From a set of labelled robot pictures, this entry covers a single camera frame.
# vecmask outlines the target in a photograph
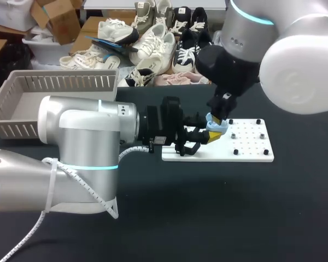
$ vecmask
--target table surface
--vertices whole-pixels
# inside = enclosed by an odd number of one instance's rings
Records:
[[[143,110],[179,96],[185,113],[205,114],[213,90],[137,88],[119,90],[118,100]],[[50,213],[10,262],[328,261],[328,112],[287,113],[260,86],[238,105],[231,117],[265,119],[273,163],[174,163],[159,149],[133,153],[120,163],[118,220]],[[58,157],[56,147],[34,140],[0,140],[0,148]],[[0,213],[0,259],[38,216]]]

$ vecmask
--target white plastic basket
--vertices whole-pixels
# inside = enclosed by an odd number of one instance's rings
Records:
[[[39,64],[60,64],[62,56],[69,56],[69,51],[73,43],[60,45],[59,43],[44,43],[31,41],[29,38],[22,38],[22,42],[27,44],[35,55]]]
[[[30,14],[33,0],[0,0],[0,25],[27,31],[37,23]]]

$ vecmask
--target blue object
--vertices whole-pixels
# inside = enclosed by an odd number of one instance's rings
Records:
[[[103,40],[103,39],[95,38],[95,37],[88,37],[88,36],[85,36],[85,37],[86,37],[86,38],[89,38],[89,39],[91,39],[91,40],[94,40],[94,41],[103,42],[103,43],[105,43],[105,44],[107,44],[107,45],[110,45],[110,46],[113,46],[113,47],[122,48],[121,45],[114,44],[114,43],[112,43],[112,42],[110,42],[110,41],[107,41],[107,40]]]
[[[258,18],[258,17],[255,17],[255,16],[252,16],[252,15],[249,15],[249,14],[247,14],[246,12],[240,10],[240,8],[238,8],[238,7],[236,6],[236,4],[234,3],[233,0],[231,0],[231,5],[233,6],[233,8],[235,9],[235,11],[236,11],[237,13],[239,13],[240,15],[242,15],[243,17],[245,17],[246,19],[252,20],[252,21],[254,21],[254,22],[256,22],[256,23],[261,23],[261,24],[263,24],[263,25],[269,25],[269,26],[273,26],[273,25],[274,25],[274,23],[271,22],[270,20],[267,20],[267,19],[261,19],[261,18]]]
[[[68,168],[75,170],[113,170],[117,169],[118,166],[78,166],[78,165],[65,165]]]
[[[209,130],[211,132],[219,132],[222,133],[222,135],[226,134],[229,123],[226,120],[223,120],[221,124],[217,124],[213,121],[212,114],[208,113],[206,116],[207,120],[207,127],[206,130]]]

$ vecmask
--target sneaker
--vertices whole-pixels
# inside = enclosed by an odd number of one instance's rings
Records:
[[[172,22],[172,28],[170,32],[174,36],[179,37],[185,31],[185,29],[191,26],[191,9],[188,7],[180,7],[174,9],[174,17]]]
[[[169,70],[175,45],[176,41],[173,33],[167,33],[163,39],[156,38],[156,46],[151,56],[160,56],[162,58],[162,68],[159,70],[158,75],[164,74]]]
[[[208,16],[204,8],[198,7],[193,12],[192,26],[190,29],[196,33],[200,33],[203,30],[208,30]]]
[[[177,43],[175,56],[173,59],[173,72],[184,73],[192,72],[195,68],[195,51],[196,51],[195,36],[192,31],[186,29]]]
[[[131,26],[136,28],[139,34],[144,34],[153,25],[155,6],[154,0],[135,3],[136,16]]]
[[[212,41],[212,38],[210,37],[209,32],[207,30],[203,30],[199,33],[198,39],[196,42],[196,51],[195,51],[196,59],[197,59],[199,51],[208,45],[214,45],[214,43]]]
[[[97,56],[83,56],[79,53],[73,57],[64,56],[60,58],[60,66],[64,70],[106,69],[102,62],[102,58]]]
[[[138,32],[118,19],[99,22],[97,37],[118,45],[130,45],[138,40]]]
[[[209,80],[200,74],[191,72],[178,73],[172,75],[160,75],[154,79],[155,86],[171,86],[171,85],[205,85],[209,84]]]
[[[159,56],[143,59],[134,70],[123,80],[118,87],[146,86],[159,72],[162,60]]]
[[[148,29],[147,32],[133,45],[138,51],[129,53],[130,61],[137,65],[142,59],[149,57],[156,47],[156,38],[163,38],[166,26],[158,23]]]
[[[172,27],[173,6],[170,0],[160,0],[155,9],[154,23],[163,23],[167,28]]]

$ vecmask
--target sticker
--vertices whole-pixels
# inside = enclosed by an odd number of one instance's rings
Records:
[[[154,139],[154,143],[157,145],[164,145],[166,140],[166,136],[156,136]]]
[[[186,8],[179,8],[179,14],[185,14]]]

